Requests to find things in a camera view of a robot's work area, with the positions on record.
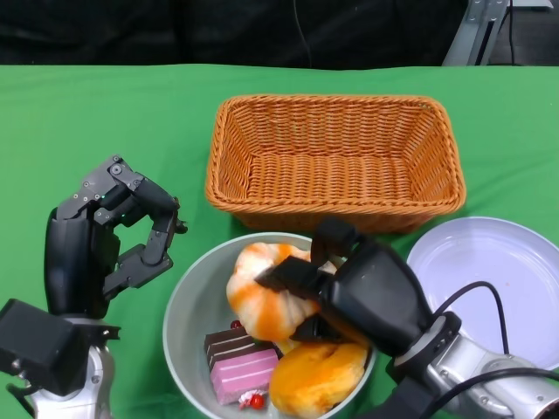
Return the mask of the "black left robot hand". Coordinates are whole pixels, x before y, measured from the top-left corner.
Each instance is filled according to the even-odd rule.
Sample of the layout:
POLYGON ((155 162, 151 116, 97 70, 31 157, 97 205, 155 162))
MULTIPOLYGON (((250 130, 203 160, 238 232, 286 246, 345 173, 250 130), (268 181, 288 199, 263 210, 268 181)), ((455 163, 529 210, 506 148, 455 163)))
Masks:
POLYGON ((68 317, 103 319, 110 300, 140 288, 169 270, 174 235, 188 227, 179 201, 113 155, 81 182, 80 189, 53 209, 45 236, 45 293, 48 311, 68 317), (121 252, 115 229, 144 217, 153 225, 144 244, 121 252))

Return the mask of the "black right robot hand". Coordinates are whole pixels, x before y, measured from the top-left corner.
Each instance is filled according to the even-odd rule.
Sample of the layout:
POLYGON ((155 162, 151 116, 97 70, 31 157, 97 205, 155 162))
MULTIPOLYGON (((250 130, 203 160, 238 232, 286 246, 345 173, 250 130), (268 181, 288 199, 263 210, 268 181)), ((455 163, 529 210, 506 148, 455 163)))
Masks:
POLYGON ((310 261, 289 257, 257 281, 318 304, 320 311, 292 333, 299 342, 370 343, 395 357, 432 323, 423 289, 405 261, 389 245, 335 217, 317 226, 310 261))

